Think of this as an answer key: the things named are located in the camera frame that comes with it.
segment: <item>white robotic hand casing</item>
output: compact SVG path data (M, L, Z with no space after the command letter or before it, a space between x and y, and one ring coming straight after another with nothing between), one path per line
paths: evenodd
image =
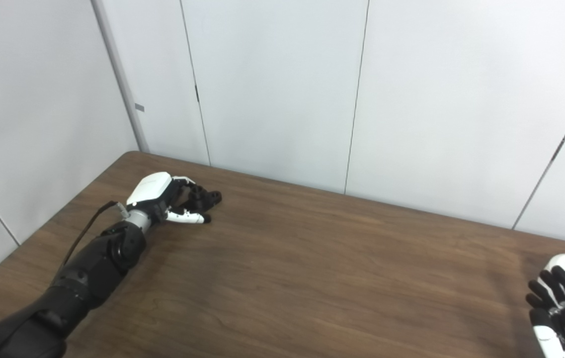
M148 175L141 179L139 185L137 185L130 197L128 197L126 204L133 205L135 202L156 199L165 191L171 181L171 175L167 172Z

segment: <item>black cable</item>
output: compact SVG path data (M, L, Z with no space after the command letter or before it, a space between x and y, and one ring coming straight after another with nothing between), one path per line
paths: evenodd
M81 231L80 235L77 236L77 238L75 239L75 242L73 242L73 245L71 246L71 248L68 249L68 252L66 253L66 257L64 258L64 260L62 261L62 264L57 269L57 273L55 274L55 278L53 278L53 282L55 281L55 279L59 275L59 272L62 271L62 269L64 268L66 263L68 263L69 258L71 258L71 255L73 254L73 251L75 250L75 247L77 247L77 245L80 243L80 241L83 238L83 236L85 235L85 233L87 233L87 231L90 229L92 224L94 224L94 221L96 220L96 218L99 217L99 215L101 215L101 213L103 213L105 210L112 208L112 206L115 206L116 204L117 204L116 201L109 201L106 205L102 206L101 208L99 208L98 211L96 211L96 213L94 213L93 217L90 219L89 222L87 222L87 225L85 225L85 227Z

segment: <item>white robotic hand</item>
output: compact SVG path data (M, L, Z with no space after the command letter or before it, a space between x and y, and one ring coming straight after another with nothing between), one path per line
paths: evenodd
M532 306L530 321L545 358L565 358L565 270L554 267L539 275L550 291L533 279L528 287L533 294L525 299Z
M174 202L170 198L180 197L185 187L189 188L189 200L173 208ZM167 172L148 175L143 178L134 189L128 200L126 208L122 210L126 220L134 214L135 209L146 203L161 203L155 220L167 220L189 224L205 224L211 217L205 211L214 207L222 200L219 192L207 192L202 186L196 185L188 177L173 177Z

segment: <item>robotic arm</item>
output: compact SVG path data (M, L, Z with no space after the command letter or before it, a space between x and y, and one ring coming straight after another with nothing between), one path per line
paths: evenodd
M189 200L173 207L185 188L189 188ZM66 338L139 262L149 229L165 221L208 223L211 218L205 212L221 200L220 192L207 192L187 177L162 172L142 179L126 206L118 204L123 220L105 229L71 260L64 260L39 299L0 321L0 358L63 356Z

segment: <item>wooden table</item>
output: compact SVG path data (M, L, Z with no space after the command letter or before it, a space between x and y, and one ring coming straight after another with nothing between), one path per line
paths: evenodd
M137 152L0 265L0 319L44 291L99 206L161 171L224 201L209 225L153 231L67 357L542 356L526 283L565 242Z

